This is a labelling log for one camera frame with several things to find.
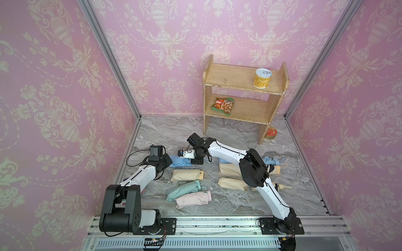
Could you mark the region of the beige umbrella sleeve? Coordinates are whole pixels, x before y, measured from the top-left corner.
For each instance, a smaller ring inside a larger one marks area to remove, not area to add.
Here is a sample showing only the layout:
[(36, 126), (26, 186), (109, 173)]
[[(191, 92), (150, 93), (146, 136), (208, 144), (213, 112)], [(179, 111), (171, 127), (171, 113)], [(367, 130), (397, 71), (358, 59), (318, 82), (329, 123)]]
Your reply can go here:
[(248, 185), (243, 180), (240, 180), (240, 179), (222, 177), (219, 179), (218, 185), (221, 188), (226, 188), (226, 189), (241, 190), (241, 191), (248, 190)]
[(235, 164), (219, 164), (219, 173), (221, 177), (237, 177), (241, 178), (242, 174), (238, 165)]

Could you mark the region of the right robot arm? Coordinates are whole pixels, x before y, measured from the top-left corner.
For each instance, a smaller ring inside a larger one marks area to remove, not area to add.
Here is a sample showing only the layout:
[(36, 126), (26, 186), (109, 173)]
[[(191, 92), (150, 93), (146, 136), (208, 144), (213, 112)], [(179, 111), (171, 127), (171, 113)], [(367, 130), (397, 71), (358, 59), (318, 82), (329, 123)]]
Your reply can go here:
[(270, 207), (276, 229), (289, 235), (295, 232), (296, 213), (279, 195), (270, 179), (268, 166), (255, 149), (236, 149), (214, 138), (202, 138), (196, 133), (189, 136), (187, 142), (193, 148), (197, 162), (204, 157), (215, 157), (237, 165), (243, 181), (255, 188)]

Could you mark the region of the blue sleeved umbrella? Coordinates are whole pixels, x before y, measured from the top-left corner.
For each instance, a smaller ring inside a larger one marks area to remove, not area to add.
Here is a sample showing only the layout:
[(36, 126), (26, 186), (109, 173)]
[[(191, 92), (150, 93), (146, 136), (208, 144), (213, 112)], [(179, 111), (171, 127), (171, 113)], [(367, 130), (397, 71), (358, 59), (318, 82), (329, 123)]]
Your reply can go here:
[(208, 162), (208, 160), (205, 160), (205, 159), (203, 159), (201, 161), (201, 160), (195, 160), (195, 159), (181, 158), (177, 155), (170, 155), (170, 159), (172, 161), (172, 164), (169, 167), (171, 167), (171, 168), (190, 167), (192, 165), (203, 165), (204, 162)]

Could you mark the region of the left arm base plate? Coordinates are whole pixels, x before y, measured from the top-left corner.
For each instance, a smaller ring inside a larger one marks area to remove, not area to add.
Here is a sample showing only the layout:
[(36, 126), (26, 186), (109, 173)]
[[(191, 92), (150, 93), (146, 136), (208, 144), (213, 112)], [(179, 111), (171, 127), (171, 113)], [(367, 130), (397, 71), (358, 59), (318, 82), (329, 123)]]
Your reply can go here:
[(139, 228), (134, 235), (175, 235), (177, 218), (161, 218), (152, 226)]

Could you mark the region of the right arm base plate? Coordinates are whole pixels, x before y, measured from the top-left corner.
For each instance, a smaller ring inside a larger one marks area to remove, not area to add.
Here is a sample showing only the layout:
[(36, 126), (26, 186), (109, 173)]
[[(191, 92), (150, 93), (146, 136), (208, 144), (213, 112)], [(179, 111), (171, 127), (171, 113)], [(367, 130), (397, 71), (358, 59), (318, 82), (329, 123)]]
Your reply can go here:
[(278, 220), (274, 217), (259, 218), (258, 227), (263, 235), (303, 235), (305, 234), (300, 218), (295, 218), (292, 223)]

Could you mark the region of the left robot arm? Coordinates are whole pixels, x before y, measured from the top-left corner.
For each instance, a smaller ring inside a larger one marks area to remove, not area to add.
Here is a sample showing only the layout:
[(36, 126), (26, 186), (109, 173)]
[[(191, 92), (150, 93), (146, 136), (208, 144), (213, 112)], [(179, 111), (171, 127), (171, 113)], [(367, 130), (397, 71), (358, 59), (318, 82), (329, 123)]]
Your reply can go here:
[(151, 145), (149, 155), (139, 164), (137, 171), (119, 184), (106, 188), (99, 229), (106, 236), (121, 233), (159, 234), (161, 214), (158, 209), (142, 209), (141, 193), (146, 186), (162, 177), (173, 162), (162, 145)]

